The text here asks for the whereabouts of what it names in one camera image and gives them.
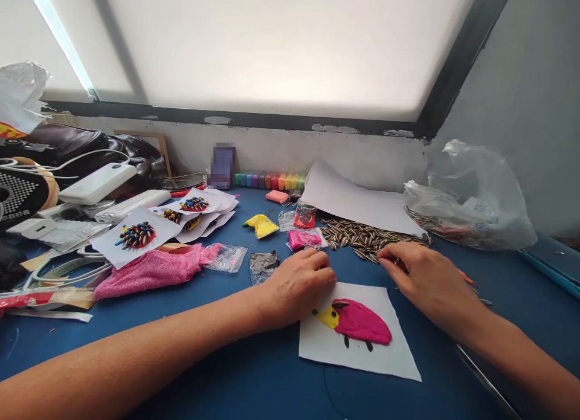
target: blue tabletop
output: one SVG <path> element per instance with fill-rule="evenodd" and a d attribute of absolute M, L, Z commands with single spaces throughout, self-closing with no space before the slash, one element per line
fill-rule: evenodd
<path fill-rule="evenodd" d="M 202 240 L 291 255 L 287 234 L 257 240 L 242 228 L 263 213 L 282 210 L 265 190 L 236 189 L 240 204 L 222 228 Z M 438 250 L 477 282 L 493 310 L 580 376 L 580 301 L 529 266 L 515 252 L 486 253 L 436 239 Z M 426 319 L 382 269 L 350 248 L 328 250 L 342 282 L 383 286 L 396 310 L 423 382 L 378 375 L 298 357 L 299 325 L 256 335 L 219 351 L 145 402 L 131 418 L 500 419 L 507 414 L 465 366 L 455 343 Z M 90 323 L 6 316 L 0 320 L 0 380 L 84 344 L 152 320 L 223 298 L 251 286 L 248 256 L 236 274 L 202 270 L 186 284 L 103 300 Z M 478 361 L 524 418 L 540 416 L 534 402 L 505 377 Z"/>

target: person's left hand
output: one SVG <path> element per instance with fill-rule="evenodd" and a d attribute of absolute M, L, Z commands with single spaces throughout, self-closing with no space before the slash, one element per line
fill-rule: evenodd
<path fill-rule="evenodd" d="M 308 248 L 288 257 L 264 284 L 253 287 L 268 329 L 283 328 L 311 314 L 325 287 L 336 280 L 325 252 Z"/>

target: pink towel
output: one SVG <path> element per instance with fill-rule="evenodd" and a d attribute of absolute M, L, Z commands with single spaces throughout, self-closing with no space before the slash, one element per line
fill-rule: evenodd
<path fill-rule="evenodd" d="M 181 284 L 199 272 L 200 265 L 215 258 L 213 252 L 203 249 L 201 244 L 191 246 L 182 254 L 151 250 L 119 270 L 113 269 L 111 276 L 96 287 L 94 297 L 105 299 Z"/>

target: hand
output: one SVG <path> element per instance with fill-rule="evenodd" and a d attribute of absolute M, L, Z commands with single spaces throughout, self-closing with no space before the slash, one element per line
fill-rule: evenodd
<path fill-rule="evenodd" d="M 435 325 L 459 341 L 477 330 L 489 314 L 469 289 L 459 270 L 437 251 L 416 243 L 398 242 L 377 253 L 381 265 L 401 292 Z M 403 265 L 394 263 L 400 259 Z"/>
<path fill-rule="evenodd" d="M 284 260 L 259 291 L 268 329 L 283 328 L 305 318 L 316 308 L 325 287 L 337 280 L 328 255 L 314 248 Z"/>

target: black window frame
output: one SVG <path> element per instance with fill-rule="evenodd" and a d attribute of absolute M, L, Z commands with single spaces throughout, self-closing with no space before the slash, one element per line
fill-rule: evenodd
<path fill-rule="evenodd" d="M 443 67 L 433 85 L 416 122 L 366 120 L 357 118 L 310 117 L 299 115 L 277 115 L 250 112 L 208 111 L 155 107 L 144 104 L 104 102 L 92 103 L 48 101 L 48 106 L 57 112 L 70 112 L 82 117 L 126 118 L 134 120 L 156 120 L 191 124 L 214 124 L 219 122 L 232 127 L 283 129 L 289 131 L 353 132 L 363 135 L 413 137 L 431 141 L 436 135 L 463 83 L 485 46 L 487 38 L 508 0 L 474 0 L 467 17 L 457 35 Z M 143 93 L 137 72 L 131 62 L 126 43 L 114 21 L 107 0 L 95 0 L 115 49 L 123 63 L 135 92 Z"/>

